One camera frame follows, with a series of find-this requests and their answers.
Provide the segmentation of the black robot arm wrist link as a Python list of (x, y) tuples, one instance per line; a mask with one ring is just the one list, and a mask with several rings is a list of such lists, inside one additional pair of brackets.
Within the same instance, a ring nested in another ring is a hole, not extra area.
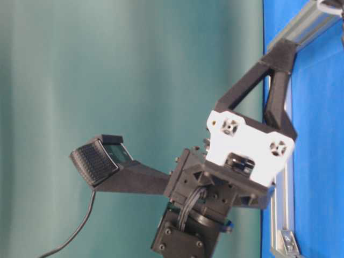
[(180, 209), (168, 203), (161, 218), (151, 250), (163, 257), (211, 257), (220, 233), (229, 233), (234, 225), (212, 221), (192, 210), (184, 230), (177, 227)]

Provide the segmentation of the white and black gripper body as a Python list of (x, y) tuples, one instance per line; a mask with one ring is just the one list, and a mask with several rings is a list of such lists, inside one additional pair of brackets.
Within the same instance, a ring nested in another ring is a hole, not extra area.
[(212, 110), (207, 128), (206, 155), (185, 149), (164, 195), (181, 206), (196, 187), (213, 187), (224, 181), (236, 191), (233, 206), (265, 209), (273, 193), (273, 179), (285, 167), (295, 140), (255, 129), (232, 111)]

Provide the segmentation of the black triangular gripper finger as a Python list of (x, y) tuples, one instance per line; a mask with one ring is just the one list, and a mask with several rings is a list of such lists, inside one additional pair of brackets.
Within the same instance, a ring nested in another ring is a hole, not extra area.
[(268, 100), (264, 108), (265, 124), (243, 116), (245, 122), (264, 133), (278, 132), (291, 139), (297, 132), (289, 119), (284, 103), (293, 70), (297, 45), (281, 39), (244, 76), (217, 101), (217, 112), (232, 111), (262, 81), (271, 77)]

